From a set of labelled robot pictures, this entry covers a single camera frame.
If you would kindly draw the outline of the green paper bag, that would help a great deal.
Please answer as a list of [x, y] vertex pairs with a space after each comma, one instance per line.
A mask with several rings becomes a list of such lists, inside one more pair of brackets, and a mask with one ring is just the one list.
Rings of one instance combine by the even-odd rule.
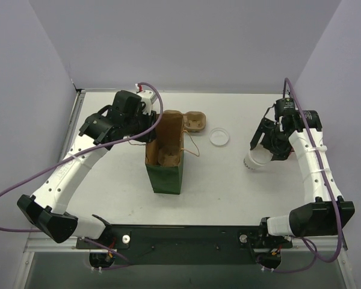
[[146, 144], [145, 166], [154, 193], [176, 194], [182, 190], [184, 172], [185, 115], [166, 110], [155, 128], [156, 139]]

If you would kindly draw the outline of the white paper cup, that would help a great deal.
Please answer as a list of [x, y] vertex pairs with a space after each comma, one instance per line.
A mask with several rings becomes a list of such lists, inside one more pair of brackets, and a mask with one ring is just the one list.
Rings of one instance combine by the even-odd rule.
[[248, 168], [249, 170], [257, 170], [258, 168], [260, 168], [260, 164], [258, 162], [256, 162], [250, 153], [247, 153], [246, 156], [244, 157], [244, 165], [246, 166], [246, 168]]

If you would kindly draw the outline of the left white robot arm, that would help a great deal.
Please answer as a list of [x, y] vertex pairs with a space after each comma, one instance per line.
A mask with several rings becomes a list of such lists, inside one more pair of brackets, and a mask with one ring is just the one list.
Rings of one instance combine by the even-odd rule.
[[88, 116], [63, 162], [32, 195], [23, 195], [17, 206], [39, 230], [62, 243], [69, 237], [88, 237], [97, 247], [111, 242], [109, 223], [98, 216], [78, 217], [67, 207], [93, 166], [124, 139], [149, 143], [155, 139], [160, 114], [153, 110], [158, 94], [153, 89], [132, 93], [121, 90], [112, 104]]

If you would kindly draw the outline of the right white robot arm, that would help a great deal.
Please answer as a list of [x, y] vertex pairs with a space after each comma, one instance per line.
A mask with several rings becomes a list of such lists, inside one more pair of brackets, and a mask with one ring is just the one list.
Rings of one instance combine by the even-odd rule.
[[355, 208], [351, 201], [344, 200], [335, 184], [318, 113], [299, 111], [293, 98], [278, 99], [272, 108], [274, 119], [261, 119], [244, 164], [256, 170], [272, 161], [285, 161], [294, 153], [303, 178], [304, 205], [285, 216], [268, 218], [268, 233], [295, 237], [337, 235]]

